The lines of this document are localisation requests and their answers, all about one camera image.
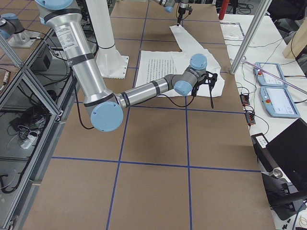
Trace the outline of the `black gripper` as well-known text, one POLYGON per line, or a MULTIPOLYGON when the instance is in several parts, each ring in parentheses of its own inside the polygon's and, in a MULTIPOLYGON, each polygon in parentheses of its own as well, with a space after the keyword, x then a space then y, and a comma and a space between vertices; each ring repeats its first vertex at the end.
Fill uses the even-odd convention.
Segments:
POLYGON ((199 80, 194 87, 192 88, 191 95, 196 96, 197 91, 199 90, 199 87, 203 84, 208 85, 209 87, 209 94, 210 94, 210 101, 211 101, 211 108, 214 108, 214 102, 213 102, 213 96, 212 96, 212 90, 215 86, 215 83, 217 82, 217 73, 211 73, 209 71, 206 71, 204 74, 202 74, 203 79, 199 80))
POLYGON ((189 6, 189 0, 179 0, 178 1, 178 10, 177 10, 177 26, 181 23, 181 17, 188 12, 188 15, 191 15, 192 8, 189 6))

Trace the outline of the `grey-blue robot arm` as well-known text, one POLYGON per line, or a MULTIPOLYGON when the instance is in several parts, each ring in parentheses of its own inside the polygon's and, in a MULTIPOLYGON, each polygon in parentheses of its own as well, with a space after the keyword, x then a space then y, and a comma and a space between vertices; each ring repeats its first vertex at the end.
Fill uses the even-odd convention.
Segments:
POLYGON ((38 0, 41 22, 52 28, 85 95, 94 128, 103 132, 117 129, 123 121, 123 109, 143 103, 169 90, 182 96, 195 96, 197 88, 206 84, 212 90, 218 75, 207 71, 202 54, 191 57, 182 74, 169 74, 130 90, 114 93, 107 88, 102 68, 122 69, 127 60, 115 47, 110 14, 105 1, 89 0, 87 9, 97 38, 99 51, 94 54, 81 26, 82 13, 74 0, 38 0))
POLYGON ((181 22, 186 19, 189 15, 191 15, 193 8, 189 5, 188 0, 154 0, 160 6, 163 6, 165 11, 171 13, 174 9, 175 3, 178 2, 177 5, 177 26, 181 24, 181 22))

